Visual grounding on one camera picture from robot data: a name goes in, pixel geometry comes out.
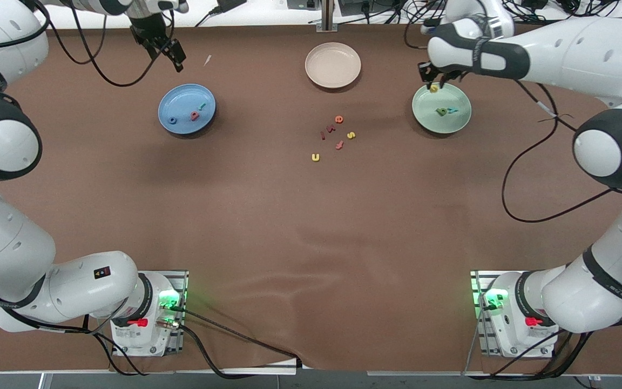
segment table surface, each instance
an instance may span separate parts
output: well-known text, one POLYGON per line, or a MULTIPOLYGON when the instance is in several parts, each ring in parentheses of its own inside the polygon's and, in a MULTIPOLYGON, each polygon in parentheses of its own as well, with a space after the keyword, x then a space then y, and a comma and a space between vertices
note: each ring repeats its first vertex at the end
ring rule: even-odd
MULTIPOLYGON (((622 196, 610 194, 551 222, 509 219, 503 173, 548 133, 551 122, 538 123, 546 113, 512 81, 469 75, 456 85, 471 100, 471 123, 449 137, 430 135, 410 110, 422 86, 416 65, 427 57, 404 46, 398 25, 176 36, 188 56, 183 72, 160 59, 126 89, 51 44, 44 66, 8 91, 42 135, 42 160, 0 183, 0 192, 52 234, 58 263, 122 250, 139 269, 188 269, 190 308, 295 352, 309 367, 461 371, 476 324, 469 271, 568 263, 622 208, 622 196), (303 66, 313 47, 330 41, 352 46, 362 63, 358 81, 333 93, 314 86, 303 66), (169 135, 156 115, 162 96, 185 83, 203 84, 218 101, 214 123, 193 139, 169 135), (336 115, 345 123, 322 141, 336 115)), ((77 39, 66 41, 81 52, 77 39)), ((98 61, 125 82, 146 58, 124 31, 109 33, 98 61)), ((551 91, 575 125, 604 109, 551 91)), ((602 190, 573 162, 571 138, 560 129, 520 161, 509 182, 513 212, 542 217, 602 190)), ((284 359, 193 326, 222 367, 284 359)), ((475 353, 470 370, 502 362, 475 353)), ((205 368, 189 341, 176 357, 140 365, 205 368)), ((0 370, 106 367, 92 338, 0 330, 0 370)), ((622 327, 595 334, 570 372, 622 374, 622 327)))
MULTIPOLYGON (((516 3, 521 3, 521 0, 515 0, 516 3)), ((589 0, 581 0, 580 10, 584 10, 589 0)), ((210 10, 217 6, 217 0, 188 0, 188 12, 181 14, 175 12, 175 20, 177 27, 193 27, 196 25, 210 10)), ((415 12, 417 8, 421 7, 421 3, 415 5, 412 1, 408 1, 405 4, 404 10, 415 12)), ((73 19, 73 15, 69 8, 48 6, 50 17, 58 29, 76 29, 76 21, 73 19)), ((371 24, 382 24, 390 17, 392 12, 385 12, 382 15, 376 15, 371 17, 371 24)), ((545 17, 548 20, 561 20, 568 17, 568 14, 556 2, 548 2, 548 4, 541 10, 537 10, 538 15, 545 17)), ((606 8, 602 13, 602 16, 610 17, 622 17, 622 0, 617 2, 615 8, 610 6, 606 8)), ((78 13, 81 26, 84 29, 101 29, 103 22, 103 15, 99 15, 93 12, 81 11, 78 13)), ((38 19, 43 20, 44 17, 37 12, 38 19)), ((333 22, 347 22, 356 19, 357 24, 365 24, 366 20, 361 19, 363 15, 350 15, 343 17, 340 13, 338 0, 335 0, 335 8, 333 13, 333 22)), ((294 10, 287 7, 287 0, 247 0, 244 5, 240 5, 227 13, 215 15, 208 18, 202 24, 203 27, 213 27, 222 25, 290 25, 290 24, 304 24, 308 25, 308 22, 321 19, 320 10, 294 10)), ((407 13, 403 12, 402 23, 406 23, 408 20, 407 13)), ((124 15, 116 17, 108 17, 107 27, 109 29, 126 29, 131 23, 129 18, 124 15)))

